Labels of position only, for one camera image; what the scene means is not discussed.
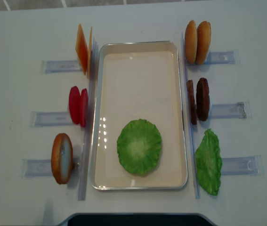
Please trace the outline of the green lettuce leaf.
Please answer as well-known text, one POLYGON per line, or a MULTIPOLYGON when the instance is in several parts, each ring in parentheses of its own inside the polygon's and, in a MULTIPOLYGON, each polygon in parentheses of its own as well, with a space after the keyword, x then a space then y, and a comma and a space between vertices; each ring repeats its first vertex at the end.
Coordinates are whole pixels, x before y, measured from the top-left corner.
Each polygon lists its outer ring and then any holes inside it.
POLYGON ((162 137, 156 125, 145 119, 132 120, 117 139, 121 166, 130 174, 145 176, 159 163, 162 137))
POLYGON ((222 158, 218 136, 207 129, 195 152, 196 176, 199 185, 210 195, 218 195, 221 185, 222 158))

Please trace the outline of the red tomato slice inner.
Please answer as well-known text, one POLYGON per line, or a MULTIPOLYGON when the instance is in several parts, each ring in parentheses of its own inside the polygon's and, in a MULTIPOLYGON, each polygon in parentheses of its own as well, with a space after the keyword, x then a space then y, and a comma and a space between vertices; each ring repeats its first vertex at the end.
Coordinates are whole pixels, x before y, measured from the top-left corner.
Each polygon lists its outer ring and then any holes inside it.
POLYGON ((81 99, 80 99, 80 125, 82 128, 86 127, 87 108, 88 108, 88 91, 87 89, 83 89, 81 91, 81 99))

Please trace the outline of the inner brown meat patty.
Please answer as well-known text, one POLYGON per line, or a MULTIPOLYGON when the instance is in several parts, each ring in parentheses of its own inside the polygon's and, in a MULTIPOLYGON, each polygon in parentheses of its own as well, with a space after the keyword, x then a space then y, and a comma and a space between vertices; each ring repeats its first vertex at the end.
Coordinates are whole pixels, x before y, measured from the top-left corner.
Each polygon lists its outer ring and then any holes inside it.
POLYGON ((190 116, 191 116, 191 123, 193 125, 197 124, 197 115, 196 115, 196 107, 195 107, 195 100, 194 100, 194 86, 193 81, 188 80, 186 83, 187 91, 188 91, 188 100, 189 100, 189 108, 190 108, 190 116))

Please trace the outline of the outer brown meat patty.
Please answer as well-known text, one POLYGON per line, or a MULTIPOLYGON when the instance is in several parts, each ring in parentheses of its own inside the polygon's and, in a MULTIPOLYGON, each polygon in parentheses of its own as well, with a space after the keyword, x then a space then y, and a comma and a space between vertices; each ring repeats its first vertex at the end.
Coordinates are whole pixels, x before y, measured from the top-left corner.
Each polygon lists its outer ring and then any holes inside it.
POLYGON ((196 112, 199 120, 206 121, 210 110, 209 86, 206 78, 200 78, 196 87, 196 112))

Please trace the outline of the outer orange cheese slice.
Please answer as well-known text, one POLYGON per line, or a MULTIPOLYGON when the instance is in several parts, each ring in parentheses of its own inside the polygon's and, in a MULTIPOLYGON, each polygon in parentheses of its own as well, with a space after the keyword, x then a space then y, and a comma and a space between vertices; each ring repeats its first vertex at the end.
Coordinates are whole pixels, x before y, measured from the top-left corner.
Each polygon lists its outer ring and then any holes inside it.
POLYGON ((88 69, 88 47, 81 24, 78 26, 75 50, 81 64, 82 71, 86 74, 88 69))

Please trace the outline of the green lettuce leaf in rack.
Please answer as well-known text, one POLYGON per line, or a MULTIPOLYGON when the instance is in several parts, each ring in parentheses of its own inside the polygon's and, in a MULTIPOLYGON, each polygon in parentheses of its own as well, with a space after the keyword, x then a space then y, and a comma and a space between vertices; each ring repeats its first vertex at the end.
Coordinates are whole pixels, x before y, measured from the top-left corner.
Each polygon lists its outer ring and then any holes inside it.
POLYGON ((218 195, 221 185, 222 158, 218 136, 207 129, 195 152, 196 176, 199 185, 210 195, 218 195))

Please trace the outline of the clear tomato rack left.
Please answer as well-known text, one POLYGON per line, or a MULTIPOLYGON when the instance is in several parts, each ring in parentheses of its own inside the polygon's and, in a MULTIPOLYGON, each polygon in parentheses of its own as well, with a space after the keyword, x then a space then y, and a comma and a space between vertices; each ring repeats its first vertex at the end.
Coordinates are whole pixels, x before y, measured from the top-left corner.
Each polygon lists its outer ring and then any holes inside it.
POLYGON ((29 126, 52 127, 74 125, 68 112, 31 112, 29 126))

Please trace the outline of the clear cheese rack left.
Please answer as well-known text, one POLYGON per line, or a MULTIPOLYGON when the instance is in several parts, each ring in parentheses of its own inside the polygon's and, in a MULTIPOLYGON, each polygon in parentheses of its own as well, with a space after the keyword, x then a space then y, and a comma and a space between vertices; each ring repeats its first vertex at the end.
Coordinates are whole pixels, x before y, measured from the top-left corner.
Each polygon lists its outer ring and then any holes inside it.
POLYGON ((78 60, 50 60, 42 61, 42 71, 44 73, 82 72, 82 67, 78 60))

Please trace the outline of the clear lettuce rack right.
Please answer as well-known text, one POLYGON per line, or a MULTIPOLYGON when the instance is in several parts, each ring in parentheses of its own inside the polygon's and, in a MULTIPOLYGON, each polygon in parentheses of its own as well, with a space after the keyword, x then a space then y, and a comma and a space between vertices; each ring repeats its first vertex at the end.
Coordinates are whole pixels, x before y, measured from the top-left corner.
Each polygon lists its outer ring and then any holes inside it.
POLYGON ((221 175, 263 175, 261 155, 222 159, 221 175))

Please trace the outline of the brown bun slice left rack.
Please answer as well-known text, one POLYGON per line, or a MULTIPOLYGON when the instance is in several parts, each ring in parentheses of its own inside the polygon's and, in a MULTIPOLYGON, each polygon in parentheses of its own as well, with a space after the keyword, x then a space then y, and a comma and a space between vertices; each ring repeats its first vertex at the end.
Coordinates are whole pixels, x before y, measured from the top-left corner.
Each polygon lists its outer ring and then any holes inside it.
POLYGON ((73 145, 69 136, 65 133, 57 134, 54 139, 51 170, 58 184, 68 183, 73 170, 73 145))

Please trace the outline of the inner bun slice right rack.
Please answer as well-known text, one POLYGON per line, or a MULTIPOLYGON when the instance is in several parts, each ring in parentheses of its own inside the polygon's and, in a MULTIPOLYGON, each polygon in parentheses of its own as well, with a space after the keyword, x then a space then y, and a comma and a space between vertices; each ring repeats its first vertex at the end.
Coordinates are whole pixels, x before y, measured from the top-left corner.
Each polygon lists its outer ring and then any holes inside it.
POLYGON ((186 27, 184 41, 186 61, 194 64, 197 53, 197 28, 194 20, 191 20, 186 27))

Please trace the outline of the clear bun rack right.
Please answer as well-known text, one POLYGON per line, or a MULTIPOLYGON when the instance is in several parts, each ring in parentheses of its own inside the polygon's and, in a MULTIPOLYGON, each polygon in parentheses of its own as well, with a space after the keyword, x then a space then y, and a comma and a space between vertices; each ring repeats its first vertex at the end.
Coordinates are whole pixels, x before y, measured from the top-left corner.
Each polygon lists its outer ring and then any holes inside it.
POLYGON ((209 52, 205 60, 205 64, 239 64, 240 58, 238 50, 229 50, 224 52, 209 52))

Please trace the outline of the clear patty rack right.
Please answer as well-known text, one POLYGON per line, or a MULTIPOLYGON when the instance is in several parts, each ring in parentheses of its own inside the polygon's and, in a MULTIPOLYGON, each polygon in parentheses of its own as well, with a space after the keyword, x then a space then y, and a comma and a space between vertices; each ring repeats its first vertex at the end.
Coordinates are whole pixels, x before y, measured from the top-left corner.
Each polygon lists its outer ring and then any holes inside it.
POLYGON ((213 104, 210 106, 209 119, 248 119, 251 117, 249 102, 213 104))

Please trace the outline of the long clear rail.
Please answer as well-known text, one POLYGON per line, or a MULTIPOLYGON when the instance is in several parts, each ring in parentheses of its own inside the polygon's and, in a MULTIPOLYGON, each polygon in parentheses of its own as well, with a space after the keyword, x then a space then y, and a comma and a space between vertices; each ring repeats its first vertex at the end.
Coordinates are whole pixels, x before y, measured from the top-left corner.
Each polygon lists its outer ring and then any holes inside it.
POLYGON ((84 129, 84 144, 81 153, 80 180, 78 189, 78 200, 83 201, 86 198, 86 189, 88 182, 89 153, 92 146, 92 136, 94 128, 95 102, 97 96, 97 67, 98 67, 98 44, 93 38, 91 54, 91 73, 89 80, 89 100, 87 110, 87 125, 84 129))
POLYGON ((196 176, 196 162, 194 156, 194 132, 193 132, 193 124, 191 122, 191 114, 190 114, 190 104, 188 97, 188 89, 187 89, 187 81, 188 81, 188 73, 187 73, 187 63, 185 57, 185 44, 184 44, 184 33, 181 33, 181 51, 182 51, 182 67, 184 73, 184 83, 185 83, 185 93, 186 93, 186 108, 187 108, 187 118, 188 118, 188 134, 189 134, 189 142, 190 142, 190 155, 192 161, 192 175, 193 175, 193 184, 194 184, 194 194, 195 199, 200 199, 200 186, 197 181, 196 176))

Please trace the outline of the long clear rail right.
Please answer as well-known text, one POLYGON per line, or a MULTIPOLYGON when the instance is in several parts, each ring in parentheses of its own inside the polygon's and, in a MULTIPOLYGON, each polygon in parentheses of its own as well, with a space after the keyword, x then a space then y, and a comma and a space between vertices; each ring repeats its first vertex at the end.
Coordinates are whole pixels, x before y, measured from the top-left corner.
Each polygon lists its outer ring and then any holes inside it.
POLYGON ((188 81, 188 73, 187 73, 187 63, 185 57, 185 44, 184 44, 184 33, 181 33, 181 51, 182 51, 182 67, 184 73, 184 83, 185 83, 185 93, 186 93, 186 108, 187 108, 187 118, 188 118, 188 134, 189 134, 189 142, 190 142, 190 155, 192 161, 192 175, 193 175, 193 184, 194 184, 194 194, 195 199, 200 199, 200 186, 197 181, 196 176, 196 162, 194 156, 194 132, 193 132, 193 124, 191 122, 191 114, 190 114, 190 104, 188 97, 188 89, 187 89, 187 81, 188 81))

